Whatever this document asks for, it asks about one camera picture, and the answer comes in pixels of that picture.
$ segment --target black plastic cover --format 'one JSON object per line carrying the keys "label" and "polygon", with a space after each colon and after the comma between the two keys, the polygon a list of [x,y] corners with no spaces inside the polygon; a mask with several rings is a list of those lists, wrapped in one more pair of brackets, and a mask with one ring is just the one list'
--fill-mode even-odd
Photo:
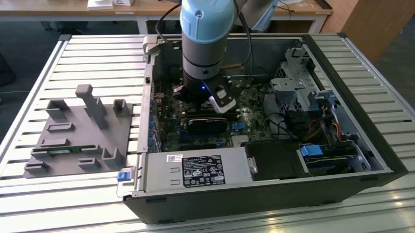
{"label": "black plastic cover", "polygon": [[296,147],[285,140],[248,142],[245,152],[256,163],[257,173],[252,175],[254,181],[309,177]]}

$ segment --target slotted metal surface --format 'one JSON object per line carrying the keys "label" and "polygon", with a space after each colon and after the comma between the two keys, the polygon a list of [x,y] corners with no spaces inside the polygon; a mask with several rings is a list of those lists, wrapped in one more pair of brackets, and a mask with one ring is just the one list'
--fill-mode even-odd
{"label": "slotted metal surface", "polygon": [[[0,232],[332,233],[413,230],[415,123],[410,109],[345,40],[333,34],[314,35],[313,38],[401,158],[409,170],[406,176],[382,187],[364,190],[341,203],[167,225],[142,224],[123,206],[115,196],[115,172],[23,179],[23,164],[47,117],[43,111],[47,99],[65,98],[67,105],[82,104],[73,94],[79,83],[93,86],[93,94],[101,97],[103,104],[123,98],[134,105],[127,164],[137,159],[133,153],[137,149],[134,139],[143,74],[139,60],[142,37],[73,36],[69,42],[59,42],[50,67],[43,71],[43,82],[38,92],[33,92],[33,103],[3,150],[0,163]],[[324,76],[318,71],[316,74],[329,89]]]}

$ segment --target white box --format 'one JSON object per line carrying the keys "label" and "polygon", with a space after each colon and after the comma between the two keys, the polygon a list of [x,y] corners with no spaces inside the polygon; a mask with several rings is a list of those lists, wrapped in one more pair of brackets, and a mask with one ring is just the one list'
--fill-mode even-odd
{"label": "white box", "polygon": [[113,0],[114,5],[130,6],[134,0]]}
{"label": "white box", "polygon": [[111,0],[87,0],[87,11],[113,9]]}

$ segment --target warning label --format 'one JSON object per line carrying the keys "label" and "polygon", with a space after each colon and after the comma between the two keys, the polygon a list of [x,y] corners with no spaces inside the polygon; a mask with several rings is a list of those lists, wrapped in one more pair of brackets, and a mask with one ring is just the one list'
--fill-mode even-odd
{"label": "warning label", "polygon": [[220,155],[182,158],[181,164],[185,188],[225,184]]}

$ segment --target white sticker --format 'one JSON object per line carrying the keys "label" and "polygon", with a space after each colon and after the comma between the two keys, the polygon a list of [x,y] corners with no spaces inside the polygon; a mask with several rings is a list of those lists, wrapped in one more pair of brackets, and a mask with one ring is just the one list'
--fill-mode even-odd
{"label": "white sticker", "polygon": [[115,11],[117,15],[133,15],[134,13],[131,11]]}
{"label": "white sticker", "polygon": [[181,162],[182,155],[181,154],[169,154],[166,155],[166,162]]}
{"label": "white sticker", "polygon": [[49,154],[70,154],[69,150],[54,150],[54,151],[49,151]]}

